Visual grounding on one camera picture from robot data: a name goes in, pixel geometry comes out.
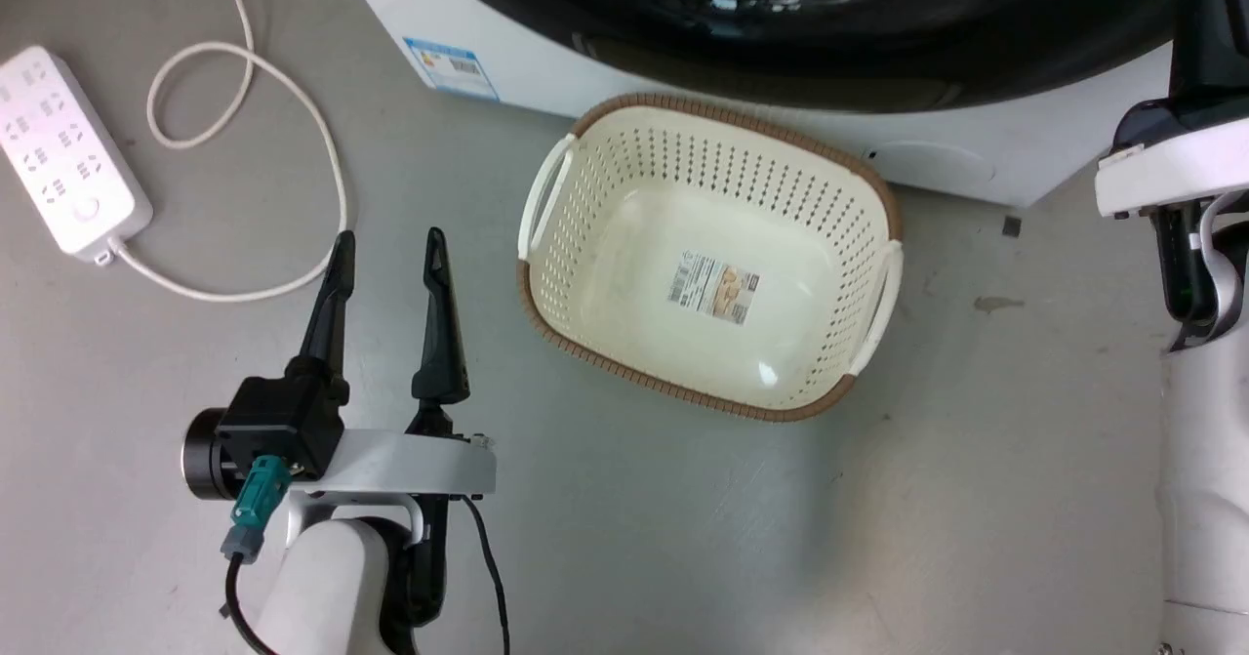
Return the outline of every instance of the brown basket rim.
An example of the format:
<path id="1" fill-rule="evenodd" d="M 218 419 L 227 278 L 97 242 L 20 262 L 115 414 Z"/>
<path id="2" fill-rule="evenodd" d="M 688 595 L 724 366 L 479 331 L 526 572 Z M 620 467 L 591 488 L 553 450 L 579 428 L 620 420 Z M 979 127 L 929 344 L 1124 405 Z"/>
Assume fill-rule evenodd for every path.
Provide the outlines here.
<path id="1" fill-rule="evenodd" d="M 863 162 L 863 160 L 843 151 L 843 149 L 836 149 L 819 142 L 819 140 L 804 135 L 802 131 L 769 124 L 759 120 L 758 118 L 731 111 L 731 109 L 722 109 L 719 106 L 698 102 L 698 100 L 682 99 L 679 96 L 669 96 L 664 94 L 626 94 L 623 96 L 617 96 L 616 99 L 603 100 L 602 104 L 590 109 L 585 116 L 577 118 L 577 121 L 572 124 L 572 129 L 570 131 L 572 135 L 581 138 L 581 135 L 585 135 L 586 131 L 590 130 L 590 126 L 595 125 L 608 114 L 620 111 L 620 109 L 629 109 L 634 106 L 668 109 L 668 111 L 677 111 L 691 116 L 708 118 L 708 120 L 712 121 L 719 121 L 722 124 L 742 128 L 748 131 L 757 131 L 759 135 L 781 140 L 782 142 L 788 142 L 794 148 L 806 149 L 807 152 L 813 152 L 821 158 L 826 158 L 826 160 L 837 162 L 847 170 L 854 171 L 856 175 L 866 180 L 866 182 L 872 186 L 876 195 L 881 199 L 881 205 L 884 206 L 886 222 L 889 226 L 889 240 L 902 240 L 902 214 L 901 210 L 898 210 L 897 200 L 893 198 L 893 191 L 889 189 L 886 180 L 881 179 L 881 175 Z"/>
<path id="2" fill-rule="evenodd" d="M 819 142 L 819 140 L 803 135 L 799 131 L 786 129 L 767 121 L 761 121 L 758 118 L 746 116 L 743 114 L 729 111 L 729 109 L 701 104 L 698 100 L 681 99 L 662 94 L 629 94 L 606 100 L 593 109 L 590 109 L 585 116 L 581 116 L 576 124 L 573 124 L 571 134 L 581 138 L 581 135 L 585 135 L 585 131 L 587 131 L 590 126 L 595 125 L 608 114 L 618 111 L 620 109 L 629 109 L 633 106 L 668 109 L 668 111 L 678 111 L 692 116 L 708 118 L 708 120 L 729 124 L 751 131 L 758 131 L 758 134 L 767 135 L 768 138 L 776 140 L 783 140 L 783 142 L 788 142 L 794 148 L 806 149 L 808 152 L 832 160 L 847 170 L 854 171 L 854 174 L 866 180 L 872 189 L 874 189 L 877 196 L 881 199 L 881 204 L 884 206 L 889 239 L 902 240 L 902 216 L 898 211 L 897 201 L 894 201 L 893 192 L 891 191 L 888 184 L 886 184 L 874 170 L 848 152 L 843 152 L 836 148 L 829 148 L 828 145 Z M 593 350 L 561 335 L 558 331 L 552 329 L 550 324 L 547 324 L 546 319 L 542 318 L 542 314 L 538 311 L 537 304 L 533 300 L 533 291 L 530 289 L 530 264 L 526 260 L 517 260 L 517 279 L 521 291 L 521 306 L 525 309 L 526 316 L 540 331 L 543 340 L 548 340 L 555 344 L 556 348 L 562 349 L 573 358 L 588 361 L 591 365 L 607 370 L 616 376 L 683 401 L 691 401 L 692 404 L 697 404 L 699 406 L 707 406 L 709 409 L 716 409 L 718 411 L 748 419 L 758 419 L 769 422 L 784 422 L 809 419 L 827 411 L 831 406 L 841 401 L 851 388 L 854 386 L 854 375 L 846 374 L 842 375 L 842 379 L 839 379 L 837 384 L 824 394 L 824 396 L 821 396 L 804 406 L 782 410 L 752 406 L 749 404 L 729 401 L 719 396 L 694 391 L 692 389 L 661 380 L 643 371 L 634 370 L 626 365 L 621 365 L 611 358 L 600 355 L 598 352 L 595 352 Z"/>

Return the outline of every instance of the plastic basket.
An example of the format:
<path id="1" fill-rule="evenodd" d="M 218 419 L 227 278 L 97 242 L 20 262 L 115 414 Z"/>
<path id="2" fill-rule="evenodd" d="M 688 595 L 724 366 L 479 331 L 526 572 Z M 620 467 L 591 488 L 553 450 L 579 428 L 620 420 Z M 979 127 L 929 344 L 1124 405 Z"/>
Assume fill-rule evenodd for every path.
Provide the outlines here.
<path id="1" fill-rule="evenodd" d="M 849 155 L 692 100 L 623 96 L 538 170 L 521 300 L 547 340 L 631 381 L 798 420 L 876 351 L 899 239 L 887 184 Z"/>

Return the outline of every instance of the cable connector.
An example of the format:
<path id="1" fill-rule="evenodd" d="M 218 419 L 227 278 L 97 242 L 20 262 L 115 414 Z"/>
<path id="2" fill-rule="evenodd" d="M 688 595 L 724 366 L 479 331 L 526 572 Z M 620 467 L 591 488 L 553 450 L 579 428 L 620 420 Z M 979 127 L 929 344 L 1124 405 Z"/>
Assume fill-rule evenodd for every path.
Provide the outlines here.
<path id="1" fill-rule="evenodd" d="M 291 486 L 291 471 L 276 455 L 261 455 L 251 464 L 230 518 L 234 526 L 221 542 L 221 554 L 240 555 L 244 565 L 256 561 L 265 545 L 265 526 Z"/>

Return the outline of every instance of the power outlet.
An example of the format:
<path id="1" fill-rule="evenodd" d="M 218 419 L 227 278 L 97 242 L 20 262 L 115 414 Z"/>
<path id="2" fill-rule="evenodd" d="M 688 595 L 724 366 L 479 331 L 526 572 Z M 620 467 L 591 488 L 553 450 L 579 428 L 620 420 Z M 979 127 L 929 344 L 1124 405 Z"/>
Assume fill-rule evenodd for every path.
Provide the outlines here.
<path id="1" fill-rule="evenodd" d="M 26 50 L 0 65 L 0 145 L 67 255 L 112 260 L 109 239 L 142 230 L 152 208 L 62 60 Z"/>

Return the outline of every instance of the white power cord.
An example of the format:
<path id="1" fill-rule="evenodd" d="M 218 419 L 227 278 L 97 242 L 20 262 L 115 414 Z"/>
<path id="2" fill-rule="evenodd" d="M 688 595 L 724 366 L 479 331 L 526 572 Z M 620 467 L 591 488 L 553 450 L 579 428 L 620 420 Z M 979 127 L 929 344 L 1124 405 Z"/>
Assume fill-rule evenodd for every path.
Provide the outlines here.
<path id="1" fill-rule="evenodd" d="M 269 60 L 265 60 L 260 55 L 256 55 L 255 52 L 256 45 L 251 35 L 251 21 L 247 20 L 247 9 L 242 4 L 242 0 L 235 0 L 235 5 L 239 9 L 239 19 L 242 21 L 242 35 L 246 46 L 239 46 L 231 42 L 210 40 L 206 42 L 196 42 L 195 45 L 185 46 L 185 49 L 179 50 L 177 54 L 166 60 L 166 62 L 161 66 L 160 71 L 156 72 L 156 76 L 152 78 L 151 89 L 147 90 L 147 128 L 151 130 L 152 138 L 155 138 L 157 142 L 169 149 L 189 149 L 206 142 L 206 140 L 210 140 L 212 139 L 214 135 L 217 135 L 217 132 L 221 131 L 221 129 L 227 122 L 230 122 L 230 119 L 234 118 L 235 112 L 239 111 L 239 106 L 241 106 L 242 100 L 247 94 L 247 89 L 249 86 L 251 86 L 251 78 L 255 71 L 255 68 L 260 66 L 260 69 L 264 69 L 266 72 L 276 78 L 277 81 L 281 81 L 282 85 L 286 86 L 286 89 L 291 90 L 291 94 L 294 94 L 304 104 L 304 106 L 309 109 L 309 112 L 312 114 L 312 120 L 316 121 L 317 129 L 321 130 L 321 138 L 325 139 L 326 152 L 330 155 L 330 170 L 333 174 L 333 186 L 335 190 L 338 192 L 337 232 L 342 232 L 347 230 L 347 188 L 343 186 L 342 184 L 342 169 L 338 166 L 338 149 L 335 148 L 333 138 L 330 136 L 330 126 L 326 126 L 325 118 L 321 118 L 321 111 L 320 109 L 316 108 L 316 104 L 312 102 L 312 99 L 310 99 L 309 95 L 305 94 L 304 90 L 300 89 L 299 85 L 296 85 L 291 80 L 291 78 L 286 76 L 286 74 L 282 72 L 281 69 L 277 69 L 272 64 L 270 64 Z M 242 81 L 239 85 L 239 90 L 235 92 L 235 98 L 230 101 L 230 105 L 225 109 L 225 112 L 221 114 L 221 118 L 219 118 L 217 121 L 215 121 L 215 124 L 209 126 L 207 130 L 201 131 L 201 134 L 196 135 L 195 138 L 190 138 L 186 140 L 175 140 L 169 135 L 165 135 L 165 131 L 160 129 L 160 125 L 156 125 L 156 109 L 155 109 L 156 95 L 160 94 L 160 89 L 161 85 L 165 82 L 165 78 L 169 76 L 169 72 L 172 71 L 179 62 L 186 60 L 187 58 L 191 58 L 192 55 L 200 55 L 202 54 L 202 51 L 227 51 L 227 54 L 237 55 L 239 58 L 245 59 L 247 61 L 247 68 L 244 71 Z M 170 291 L 174 291 L 175 294 L 181 294 L 182 296 L 187 296 L 190 299 L 209 301 L 214 304 L 241 304 L 245 301 L 259 301 L 262 299 L 272 299 L 274 296 L 281 296 L 284 294 L 287 294 L 287 291 L 295 291 L 296 289 L 300 289 L 300 286 L 304 286 L 316 280 L 318 276 L 321 276 L 322 272 L 325 272 L 325 269 L 330 266 L 330 256 L 332 255 L 333 251 L 333 248 L 331 245 L 330 250 L 326 251 L 325 258 L 322 258 L 321 261 L 317 262 L 316 268 L 313 268 L 312 271 L 285 285 L 275 286 L 272 289 L 265 289 L 262 291 L 246 291 L 245 294 L 212 294 L 212 291 L 200 291 L 197 289 L 184 286 L 171 280 L 170 278 L 166 278 L 160 272 L 154 271 L 147 265 L 140 262 L 134 256 L 132 251 L 130 251 L 126 248 L 126 245 L 121 242 L 120 239 L 110 239 L 109 246 L 112 248 L 112 251 L 116 251 L 119 258 L 121 258 L 122 260 L 125 260 L 126 264 L 134 268 L 135 271 L 150 279 L 151 281 L 159 284 L 160 286 Z"/>

